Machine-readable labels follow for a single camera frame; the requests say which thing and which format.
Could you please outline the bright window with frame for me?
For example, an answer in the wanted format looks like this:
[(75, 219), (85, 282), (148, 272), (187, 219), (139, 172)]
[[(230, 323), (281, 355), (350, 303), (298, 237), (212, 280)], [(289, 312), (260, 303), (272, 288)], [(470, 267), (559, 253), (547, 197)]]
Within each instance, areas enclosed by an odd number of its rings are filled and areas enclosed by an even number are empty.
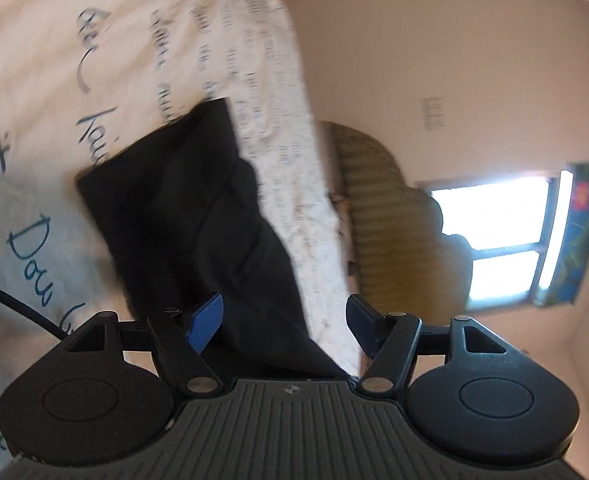
[(442, 232), (464, 237), (473, 250), (468, 310), (544, 304), (574, 183), (573, 172), (564, 169), (423, 185), (441, 208)]

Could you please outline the blue floral curtain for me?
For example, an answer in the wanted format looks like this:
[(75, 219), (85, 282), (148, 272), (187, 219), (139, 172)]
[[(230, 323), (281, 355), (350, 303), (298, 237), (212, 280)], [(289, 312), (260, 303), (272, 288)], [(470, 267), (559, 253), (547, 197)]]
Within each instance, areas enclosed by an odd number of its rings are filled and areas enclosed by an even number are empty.
[(589, 266), (589, 162), (573, 162), (560, 177), (561, 209), (535, 296), (543, 307), (573, 304)]

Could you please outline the white wall socket plate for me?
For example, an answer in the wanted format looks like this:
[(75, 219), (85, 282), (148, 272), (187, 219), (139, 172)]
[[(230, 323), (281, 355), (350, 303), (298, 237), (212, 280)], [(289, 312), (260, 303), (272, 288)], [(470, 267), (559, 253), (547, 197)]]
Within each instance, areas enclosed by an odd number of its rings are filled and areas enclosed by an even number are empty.
[(441, 98), (424, 98), (421, 100), (424, 126), (429, 132), (442, 130), (445, 126), (443, 100)]

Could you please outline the olive striped upholstered headboard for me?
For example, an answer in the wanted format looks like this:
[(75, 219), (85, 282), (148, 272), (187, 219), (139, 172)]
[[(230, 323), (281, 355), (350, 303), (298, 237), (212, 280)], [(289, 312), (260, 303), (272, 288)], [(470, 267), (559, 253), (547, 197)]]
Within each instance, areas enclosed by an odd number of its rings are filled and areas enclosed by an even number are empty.
[(409, 185), (372, 136), (334, 122), (317, 132), (352, 290), (381, 313), (449, 324), (464, 312), (473, 278), (465, 237), (443, 233), (436, 200)]

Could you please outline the white bedsheet with script text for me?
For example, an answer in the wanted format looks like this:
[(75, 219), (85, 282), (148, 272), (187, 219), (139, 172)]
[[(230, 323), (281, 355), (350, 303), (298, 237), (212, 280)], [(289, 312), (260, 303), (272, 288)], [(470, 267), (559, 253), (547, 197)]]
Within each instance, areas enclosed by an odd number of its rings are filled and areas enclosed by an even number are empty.
[(65, 330), (124, 313), (75, 178), (217, 98), (312, 338), (355, 373), (339, 221), (282, 0), (0, 0), (0, 289)]

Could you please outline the black pants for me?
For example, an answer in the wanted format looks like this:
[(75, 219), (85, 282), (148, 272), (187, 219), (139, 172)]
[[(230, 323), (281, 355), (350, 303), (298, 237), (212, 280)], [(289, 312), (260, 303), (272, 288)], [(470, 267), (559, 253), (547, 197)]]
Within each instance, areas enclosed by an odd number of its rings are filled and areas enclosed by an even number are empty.
[(134, 318), (175, 309), (187, 328), (221, 295), (223, 322), (203, 352), (221, 379), (345, 377), (309, 335), (290, 257), (261, 214), (224, 100), (198, 104), (76, 186)]

